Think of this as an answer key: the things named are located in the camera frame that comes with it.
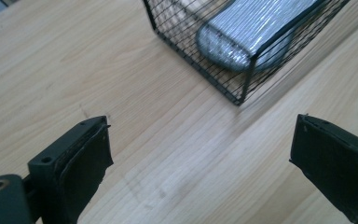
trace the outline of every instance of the silver object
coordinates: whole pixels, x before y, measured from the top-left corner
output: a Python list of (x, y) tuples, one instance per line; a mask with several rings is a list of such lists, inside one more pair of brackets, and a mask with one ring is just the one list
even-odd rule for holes
[[(196, 36), (202, 55), (233, 71), (244, 71), (250, 57), (287, 22), (317, 0), (233, 0), (203, 24)], [(279, 61), (289, 48), (293, 29), (268, 47), (257, 61), (264, 69)]]

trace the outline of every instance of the wooden table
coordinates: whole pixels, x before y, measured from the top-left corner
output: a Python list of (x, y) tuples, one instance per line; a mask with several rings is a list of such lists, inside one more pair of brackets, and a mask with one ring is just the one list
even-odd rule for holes
[(358, 0), (338, 16), (291, 85), (236, 107), (141, 1), (21, 0), (0, 13), (0, 175), (106, 115), (115, 164), (80, 223), (348, 223), (288, 162), (299, 113), (358, 135)]

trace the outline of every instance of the wire grid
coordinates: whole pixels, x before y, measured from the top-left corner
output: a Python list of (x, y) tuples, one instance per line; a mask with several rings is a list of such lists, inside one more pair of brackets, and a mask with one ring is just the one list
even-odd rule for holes
[[(304, 17), (303, 21), (300, 22), (301, 25), (292, 29), (294, 38), (290, 41), (288, 49), (281, 49), (287, 50), (282, 58), (277, 60), (272, 55), (269, 59), (276, 60), (276, 62), (272, 62), (271, 64), (274, 65), (270, 68), (257, 69), (262, 65), (258, 64), (255, 69), (245, 72), (233, 72), (209, 61), (200, 53), (196, 44), (196, 33), (202, 24), (232, 1), (144, 0), (146, 8), (150, 10), (150, 20), (152, 24), (154, 23), (156, 33), (225, 94), (229, 100), (235, 105), (241, 105), (249, 98), (260, 96), (263, 92), (270, 90), (277, 83), (277, 79), (284, 78), (285, 74), (280, 77), (274, 77), (274, 75), (305, 48), (349, 0), (324, 1), (322, 9), (319, 9), (316, 13), (310, 13), (313, 15), (312, 17)], [(261, 53), (259, 58), (265, 54), (269, 54), (269, 51), (266, 50)], [(251, 76), (251, 80), (247, 83), (248, 86), (244, 87), (248, 76)]]

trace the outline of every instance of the wood grain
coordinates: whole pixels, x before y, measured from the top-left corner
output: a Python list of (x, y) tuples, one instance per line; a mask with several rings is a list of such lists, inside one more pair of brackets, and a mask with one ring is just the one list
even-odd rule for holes
[(237, 108), (141, 1), (21, 0), (0, 13), (0, 175), (106, 115), (115, 164), (80, 223), (348, 223), (288, 159), (298, 113), (358, 135), (351, 3), (289, 71), (303, 78)]

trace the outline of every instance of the black wire basket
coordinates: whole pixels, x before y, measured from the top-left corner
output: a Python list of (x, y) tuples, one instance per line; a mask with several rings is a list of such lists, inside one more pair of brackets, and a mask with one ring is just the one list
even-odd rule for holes
[[(305, 48), (349, 2), (349, 0), (314, 0), (310, 6), (293, 18), (285, 18), (286, 21), (276, 32), (264, 36), (252, 36), (256, 44), (253, 50), (249, 50), (249, 46), (243, 44), (249, 42), (248, 40), (241, 42), (235, 36), (228, 35), (227, 30), (233, 33), (232, 26), (239, 26), (241, 27), (239, 31), (243, 32), (247, 29), (247, 23), (250, 25), (258, 23), (264, 19), (264, 16), (251, 18), (254, 21), (248, 19), (228, 21), (226, 24), (229, 29), (227, 25), (218, 24), (221, 21), (218, 18), (220, 15), (228, 9), (236, 10), (234, 7), (238, 6), (234, 6), (234, 9), (230, 7), (237, 1), (243, 2), (243, 0), (144, 0), (155, 33), (234, 105), (242, 105), (251, 97), (270, 90), (278, 79), (285, 76), (281, 74), (275, 77), (277, 72)], [(274, 2), (253, 1), (258, 4), (258, 8), (266, 8), (262, 5)], [(249, 32), (243, 33), (243, 36), (250, 35)]]

